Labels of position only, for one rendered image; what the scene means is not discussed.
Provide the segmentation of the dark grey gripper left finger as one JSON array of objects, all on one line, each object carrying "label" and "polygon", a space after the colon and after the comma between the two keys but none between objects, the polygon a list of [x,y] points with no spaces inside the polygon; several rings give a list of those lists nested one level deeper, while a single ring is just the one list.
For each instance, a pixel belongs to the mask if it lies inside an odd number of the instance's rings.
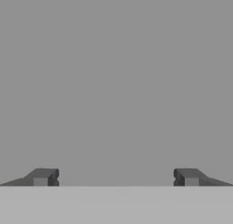
[{"label": "dark grey gripper left finger", "polygon": [[0,187],[19,186],[59,186],[58,168],[36,168],[22,178],[17,178],[6,183],[0,184]]}]

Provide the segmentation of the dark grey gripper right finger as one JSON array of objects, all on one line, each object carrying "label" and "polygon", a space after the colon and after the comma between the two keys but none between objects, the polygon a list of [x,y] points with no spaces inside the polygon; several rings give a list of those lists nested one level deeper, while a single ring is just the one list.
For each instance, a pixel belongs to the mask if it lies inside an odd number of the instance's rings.
[{"label": "dark grey gripper right finger", "polygon": [[175,168],[175,186],[233,187],[233,184],[210,178],[197,168]]}]

